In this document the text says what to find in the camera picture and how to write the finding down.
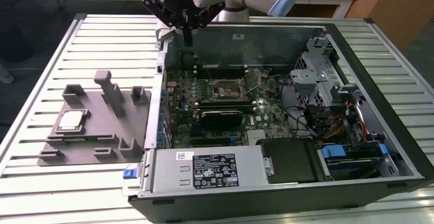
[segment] metal table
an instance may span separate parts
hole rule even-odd
[[[142,15],[78,15],[0,145],[0,222],[147,223],[121,188],[127,164],[39,167],[38,154],[63,105],[66,84],[98,89],[97,69],[110,69],[122,88],[153,89],[155,27]],[[376,25],[362,19],[253,18],[256,22],[333,22],[401,120],[434,159],[434,90]],[[352,74],[344,68],[352,81]],[[434,190],[390,196],[362,208],[206,221],[204,223],[431,223]]]

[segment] motherboard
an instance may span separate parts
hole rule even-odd
[[[170,148],[256,145],[290,138],[284,75],[272,68],[167,70]]]

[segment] blue tab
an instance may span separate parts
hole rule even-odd
[[[135,179],[135,178],[138,178],[138,168],[125,169],[123,178],[125,179]]]
[[[325,158],[346,156],[345,149],[341,145],[328,145],[321,149]]]
[[[326,148],[321,149],[321,153],[324,154],[325,159],[330,157],[329,150]]]
[[[389,154],[389,150],[388,150],[385,144],[380,144],[380,150],[381,150],[381,153],[382,153],[382,154]]]

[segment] floor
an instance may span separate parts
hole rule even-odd
[[[33,46],[34,56],[21,63],[0,63],[15,77],[14,84],[0,84],[0,141],[22,109],[42,71],[58,48],[77,13],[149,14],[141,2],[67,1],[59,9],[55,1],[0,0],[0,17],[13,17]],[[413,66],[434,86],[434,22],[427,27],[405,53]]]

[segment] power supply label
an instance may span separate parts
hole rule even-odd
[[[193,169],[197,189],[240,186],[236,154],[196,155]]]

